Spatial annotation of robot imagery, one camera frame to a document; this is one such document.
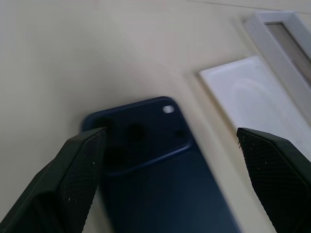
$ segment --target beige table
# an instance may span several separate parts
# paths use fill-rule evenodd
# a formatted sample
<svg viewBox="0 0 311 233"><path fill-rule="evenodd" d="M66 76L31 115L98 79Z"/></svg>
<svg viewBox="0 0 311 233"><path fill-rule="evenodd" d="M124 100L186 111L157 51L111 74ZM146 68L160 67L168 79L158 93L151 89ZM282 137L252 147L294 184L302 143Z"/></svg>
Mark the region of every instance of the beige table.
<svg viewBox="0 0 311 233"><path fill-rule="evenodd" d="M242 232L275 232L235 132L197 76L258 53L242 28L254 11L185 0L1 1L0 219L86 115L170 96ZM84 232L103 232L106 220L97 195Z"/></svg>

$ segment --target white tray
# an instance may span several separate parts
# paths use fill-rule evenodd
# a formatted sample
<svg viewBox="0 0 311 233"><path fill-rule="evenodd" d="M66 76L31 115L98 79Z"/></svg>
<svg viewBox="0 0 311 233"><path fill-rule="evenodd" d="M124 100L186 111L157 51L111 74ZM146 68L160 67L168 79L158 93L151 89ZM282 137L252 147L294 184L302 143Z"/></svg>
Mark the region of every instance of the white tray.
<svg viewBox="0 0 311 233"><path fill-rule="evenodd" d="M290 140L311 161L311 128L259 57L200 72L234 127Z"/></svg>

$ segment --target table surface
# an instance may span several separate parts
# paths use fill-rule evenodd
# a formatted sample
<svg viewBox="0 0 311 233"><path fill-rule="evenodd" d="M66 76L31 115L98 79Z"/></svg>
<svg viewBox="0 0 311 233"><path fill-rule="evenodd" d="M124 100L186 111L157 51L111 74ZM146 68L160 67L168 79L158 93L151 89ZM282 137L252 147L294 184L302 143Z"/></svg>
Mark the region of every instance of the table surface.
<svg viewBox="0 0 311 233"><path fill-rule="evenodd" d="M2 1L0 218L79 132L85 116L170 96L242 232L275 233L251 186L234 128L198 72L259 54L242 27L259 8L299 11L311 28L306 2ZM96 195L84 232L110 231Z"/></svg>

